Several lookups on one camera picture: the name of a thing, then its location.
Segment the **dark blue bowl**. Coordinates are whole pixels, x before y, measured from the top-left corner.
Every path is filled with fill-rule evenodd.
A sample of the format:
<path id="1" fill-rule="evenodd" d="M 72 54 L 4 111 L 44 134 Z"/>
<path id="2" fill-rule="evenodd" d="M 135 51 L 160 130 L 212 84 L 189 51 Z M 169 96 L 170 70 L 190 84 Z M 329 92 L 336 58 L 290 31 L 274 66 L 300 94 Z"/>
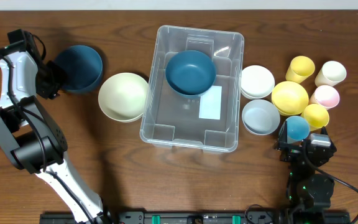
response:
<path id="1" fill-rule="evenodd" d="M 176 93 L 197 98 L 206 93 L 217 76 L 213 61 L 204 53 L 186 50 L 177 53 L 167 63 L 166 81 Z"/>
<path id="2" fill-rule="evenodd" d="M 102 58 L 87 45 L 73 45 L 60 52 L 53 62 L 67 74 L 62 90 L 83 94 L 95 90 L 101 83 Z"/>

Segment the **cream beige bowl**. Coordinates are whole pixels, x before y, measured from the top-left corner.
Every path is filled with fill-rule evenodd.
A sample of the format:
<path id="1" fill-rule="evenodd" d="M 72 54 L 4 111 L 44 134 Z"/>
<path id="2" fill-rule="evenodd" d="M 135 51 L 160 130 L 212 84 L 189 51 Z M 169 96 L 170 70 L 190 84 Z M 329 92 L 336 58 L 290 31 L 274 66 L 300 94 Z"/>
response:
<path id="1" fill-rule="evenodd" d="M 148 82 L 140 75 L 117 73 L 102 84 L 98 104 L 108 118 L 130 123 L 142 117 L 148 90 Z"/>

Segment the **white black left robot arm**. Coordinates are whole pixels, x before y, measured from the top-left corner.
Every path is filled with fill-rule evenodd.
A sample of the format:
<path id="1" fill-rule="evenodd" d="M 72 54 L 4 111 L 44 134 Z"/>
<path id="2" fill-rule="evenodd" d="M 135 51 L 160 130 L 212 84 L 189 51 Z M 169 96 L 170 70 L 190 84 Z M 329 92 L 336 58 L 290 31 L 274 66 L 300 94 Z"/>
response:
<path id="1" fill-rule="evenodd" d="M 71 163 L 63 131 L 37 99 L 57 96 L 67 80 L 64 69 L 29 50 L 0 50 L 0 69 L 0 148 L 11 164 L 51 186 L 75 223 L 111 223 L 101 197 Z"/>

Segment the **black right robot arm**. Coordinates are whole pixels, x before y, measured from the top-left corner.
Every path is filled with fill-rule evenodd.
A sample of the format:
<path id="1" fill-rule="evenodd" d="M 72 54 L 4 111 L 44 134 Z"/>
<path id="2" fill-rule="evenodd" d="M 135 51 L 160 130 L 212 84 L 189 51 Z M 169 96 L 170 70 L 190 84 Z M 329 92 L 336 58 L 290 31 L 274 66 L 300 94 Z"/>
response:
<path id="1" fill-rule="evenodd" d="M 295 144 L 289 142 L 288 125 L 284 123 L 274 149 L 281 152 L 281 161 L 290 164 L 287 198 L 291 204 L 311 211 L 330 207 L 334 181 L 317 171 L 337 151 L 326 129 Z"/>

